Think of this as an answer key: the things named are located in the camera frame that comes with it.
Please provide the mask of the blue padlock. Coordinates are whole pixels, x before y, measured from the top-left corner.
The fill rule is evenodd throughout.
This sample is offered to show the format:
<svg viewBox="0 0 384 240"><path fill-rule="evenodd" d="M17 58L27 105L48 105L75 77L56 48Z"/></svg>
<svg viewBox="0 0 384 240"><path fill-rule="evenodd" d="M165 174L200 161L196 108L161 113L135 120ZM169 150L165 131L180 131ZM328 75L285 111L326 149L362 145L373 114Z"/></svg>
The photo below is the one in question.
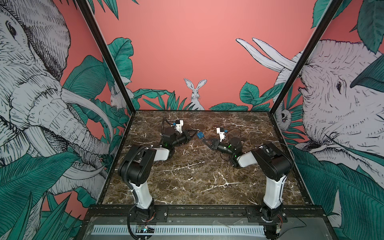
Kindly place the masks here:
<svg viewBox="0 0 384 240"><path fill-rule="evenodd" d="M204 135L203 132L198 132L198 133L197 133L197 137L198 137L199 139L204 139L204 138L205 138L205 135Z"/></svg>

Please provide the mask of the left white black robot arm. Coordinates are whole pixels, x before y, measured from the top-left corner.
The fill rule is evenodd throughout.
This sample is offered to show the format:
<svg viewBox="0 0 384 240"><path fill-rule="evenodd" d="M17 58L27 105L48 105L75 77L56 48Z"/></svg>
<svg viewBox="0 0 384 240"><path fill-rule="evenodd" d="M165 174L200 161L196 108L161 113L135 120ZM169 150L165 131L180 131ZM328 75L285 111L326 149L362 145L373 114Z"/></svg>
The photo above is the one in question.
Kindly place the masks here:
<svg viewBox="0 0 384 240"><path fill-rule="evenodd" d="M195 129L179 132L173 127L168 127L163 129L158 145L134 144L125 155L118 168L118 175L133 193L136 205L134 210L141 221L149 222L156 214L155 201L148 187L153 164L170 159L176 147L189 143L198 132Z"/></svg>

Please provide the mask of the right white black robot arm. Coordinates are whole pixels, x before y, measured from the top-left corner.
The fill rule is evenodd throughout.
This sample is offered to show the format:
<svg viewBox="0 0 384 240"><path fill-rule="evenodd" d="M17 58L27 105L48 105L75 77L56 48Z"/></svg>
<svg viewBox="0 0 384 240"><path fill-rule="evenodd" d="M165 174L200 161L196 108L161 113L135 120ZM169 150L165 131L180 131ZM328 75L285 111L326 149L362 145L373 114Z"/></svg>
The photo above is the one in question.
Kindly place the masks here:
<svg viewBox="0 0 384 240"><path fill-rule="evenodd" d="M273 143L263 144L244 153L240 138L232 138L228 143L218 139L202 139L202 141L209 149L228 154L229 162L235 168L259 165L266 176L266 190L259 215L266 223L282 223L283 190L294 161Z"/></svg>

